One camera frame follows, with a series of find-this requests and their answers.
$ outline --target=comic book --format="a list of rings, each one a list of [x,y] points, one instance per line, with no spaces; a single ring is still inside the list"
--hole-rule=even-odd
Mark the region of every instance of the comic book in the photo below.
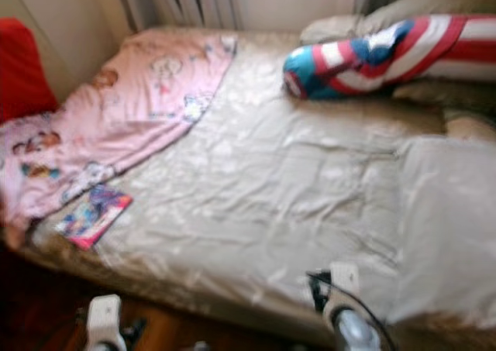
[[[107,185],[86,193],[76,208],[57,225],[57,231],[83,250],[90,249],[133,199]]]

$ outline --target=bed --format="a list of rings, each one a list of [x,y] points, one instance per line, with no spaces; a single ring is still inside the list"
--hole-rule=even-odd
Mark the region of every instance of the bed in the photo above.
[[[109,181],[134,202],[95,250],[56,232],[72,203],[31,230],[20,253],[119,291],[314,344],[330,338],[305,271],[352,261],[361,297],[386,318],[398,285],[396,152],[414,136],[442,135],[445,124],[438,111],[381,96],[291,98],[281,68],[297,45],[297,34],[240,33],[201,121]]]

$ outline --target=cartoon character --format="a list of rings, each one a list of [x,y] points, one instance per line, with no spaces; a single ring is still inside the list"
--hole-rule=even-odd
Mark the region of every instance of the cartoon character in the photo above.
[[[182,67],[182,62],[174,57],[160,57],[150,65],[150,69],[159,79],[173,78],[181,72]]]
[[[28,178],[58,178],[60,175],[58,169],[50,169],[47,165],[38,163],[23,163],[21,171]]]
[[[236,52],[237,38],[234,36],[221,36],[220,42],[224,46],[226,53],[234,54]]]
[[[17,143],[12,146],[12,153],[14,155],[20,155],[21,153],[26,153],[26,144],[25,143]]]
[[[60,144],[62,140],[57,132],[39,132],[36,136],[29,138],[27,143],[17,143],[12,147],[14,155],[42,151]]]
[[[102,215],[102,209],[99,205],[92,203],[84,203],[79,205],[73,212],[68,215],[64,222],[67,223],[67,228],[64,230],[66,236],[80,236],[90,229]]]
[[[213,94],[209,92],[184,96],[184,120],[197,122],[212,101]]]
[[[91,85],[93,88],[102,90],[114,86],[118,79],[119,74],[116,70],[111,68],[102,68],[95,78],[93,78]]]
[[[122,198],[128,198],[127,195],[122,195],[115,190],[106,188],[104,185],[96,186],[90,191],[90,203],[102,214],[104,211],[109,210],[112,206],[119,206]]]
[[[114,175],[115,169],[112,165],[104,165],[103,163],[90,161],[86,164],[83,171],[69,183],[67,190],[62,194],[62,203],[66,204],[84,191],[98,183],[107,181]]]

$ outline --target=wall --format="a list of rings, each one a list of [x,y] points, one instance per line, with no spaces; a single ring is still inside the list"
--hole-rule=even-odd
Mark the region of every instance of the wall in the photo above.
[[[127,19],[128,15],[126,14],[124,6],[122,6],[121,0],[98,0],[98,2],[102,7],[103,14],[105,15],[105,19],[114,40],[118,45],[122,44],[122,41],[124,41],[127,36],[133,34],[133,31],[129,26]]]
[[[38,27],[27,7],[24,6],[21,0],[0,0],[0,17],[17,18],[33,31],[46,79],[57,100],[62,102],[76,86],[76,81],[69,75],[64,61]]]
[[[309,22],[350,14],[355,0],[233,0],[236,21],[244,29],[300,31]]]
[[[76,83],[118,49],[98,0],[22,0]]]

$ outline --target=wrinkled sheet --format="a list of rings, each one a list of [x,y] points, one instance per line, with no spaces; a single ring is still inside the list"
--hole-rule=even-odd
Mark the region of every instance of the wrinkled sheet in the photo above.
[[[168,33],[188,32],[169,29]],[[305,271],[356,262],[380,317],[398,273],[394,152],[442,133],[434,112],[385,98],[295,100],[281,68],[298,35],[240,33],[209,110],[184,138],[109,183],[133,204],[81,252],[54,226],[24,253],[120,291],[312,343],[329,342]]]
[[[227,36],[146,31],[58,112],[3,125],[7,243],[18,249],[33,219],[182,137],[210,104],[235,46]]]
[[[401,149],[401,269],[392,321],[444,313],[496,327],[495,168],[493,143],[421,138]]]

